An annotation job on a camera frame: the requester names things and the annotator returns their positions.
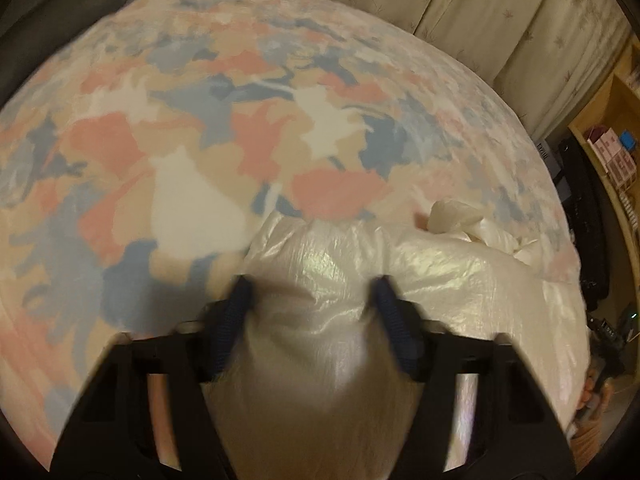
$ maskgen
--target multicolored fabric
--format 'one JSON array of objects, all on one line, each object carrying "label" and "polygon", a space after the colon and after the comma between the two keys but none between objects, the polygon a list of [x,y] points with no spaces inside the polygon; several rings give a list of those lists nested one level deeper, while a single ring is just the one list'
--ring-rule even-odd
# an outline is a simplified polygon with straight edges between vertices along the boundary
[{"label": "multicolored fabric", "polygon": [[48,60],[0,132],[0,407],[44,465],[110,337],[193,319],[274,209],[414,223],[452,197],[577,281],[515,114],[328,0],[135,0]]}]

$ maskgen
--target blue cap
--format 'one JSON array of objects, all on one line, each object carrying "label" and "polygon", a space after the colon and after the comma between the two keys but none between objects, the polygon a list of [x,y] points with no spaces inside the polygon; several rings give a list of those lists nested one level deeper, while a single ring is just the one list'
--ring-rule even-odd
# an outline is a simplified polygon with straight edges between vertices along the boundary
[{"label": "blue cap", "polygon": [[624,132],[622,132],[622,135],[620,135],[620,142],[628,152],[633,150],[636,146],[636,140],[634,139],[634,136],[631,135],[629,130],[625,130]]}]

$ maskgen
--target curtain fold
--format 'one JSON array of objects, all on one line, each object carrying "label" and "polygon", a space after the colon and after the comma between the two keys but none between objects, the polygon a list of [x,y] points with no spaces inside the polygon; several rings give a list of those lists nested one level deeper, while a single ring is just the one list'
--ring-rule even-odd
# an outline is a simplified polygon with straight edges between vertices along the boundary
[{"label": "curtain fold", "polygon": [[335,0],[375,14],[476,72],[534,140],[572,118],[630,35],[615,0]]}]

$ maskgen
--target wooden shelf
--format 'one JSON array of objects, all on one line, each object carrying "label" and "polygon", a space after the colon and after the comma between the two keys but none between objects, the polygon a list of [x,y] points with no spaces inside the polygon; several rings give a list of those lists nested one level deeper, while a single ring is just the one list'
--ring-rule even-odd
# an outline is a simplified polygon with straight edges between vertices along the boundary
[{"label": "wooden shelf", "polygon": [[[620,229],[620,232],[622,232],[621,237],[614,234],[612,238],[619,238],[620,241],[624,241],[624,249],[628,257],[628,262],[625,262],[625,264],[630,267],[630,279],[632,280],[632,283],[627,285],[627,288],[633,287],[630,296],[631,299],[636,302],[636,309],[640,309],[640,247],[638,238],[631,229],[625,209],[620,202],[618,192],[607,176],[605,168],[593,152],[593,149],[584,139],[584,133],[592,126],[604,124],[609,128],[613,128],[618,135],[621,134],[623,130],[629,130],[634,134],[636,139],[640,139],[640,97],[638,97],[625,82],[626,76],[632,71],[638,59],[640,59],[640,43],[634,38],[625,49],[614,71],[606,79],[593,99],[591,99],[569,124],[571,133],[580,143],[580,146],[583,148],[598,174],[604,191],[606,192],[606,197],[615,213],[615,219],[618,224],[617,227]],[[635,200],[636,213],[638,214],[640,206],[640,180],[636,180],[626,193],[632,197],[632,200]],[[614,249],[614,252],[618,250],[618,255],[623,254],[622,250],[619,250],[620,248]],[[622,273],[619,269],[616,269],[614,272]],[[617,276],[612,276],[610,296],[613,295],[613,303],[622,303],[620,298],[628,298],[628,296],[622,295],[620,298],[616,296],[616,293],[619,293],[619,291],[615,290],[616,286],[614,286],[616,277]],[[614,306],[615,313],[619,314],[625,307],[626,304],[616,304]],[[608,321],[616,322],[615,319],[609,319]],[[634,355],[636,355],[637,359],[637,356],[640,356],[640,349]],[[636,380],[640,381],[640,366],[638,364],[636,364]]]}]

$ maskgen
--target patterned bed sheet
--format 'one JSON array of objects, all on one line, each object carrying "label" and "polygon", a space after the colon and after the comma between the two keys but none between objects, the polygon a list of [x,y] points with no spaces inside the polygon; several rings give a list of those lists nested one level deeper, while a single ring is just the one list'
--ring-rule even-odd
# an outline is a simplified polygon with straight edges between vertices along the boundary
[{"label": "patterned bed sheet", "polygon": [[134,0],[0,112],[0,408],[47,466],[113,334],[193,319],[271,211],[414,223],[447,197],[577,282],[533,143],[446,54],[328,0]]}]

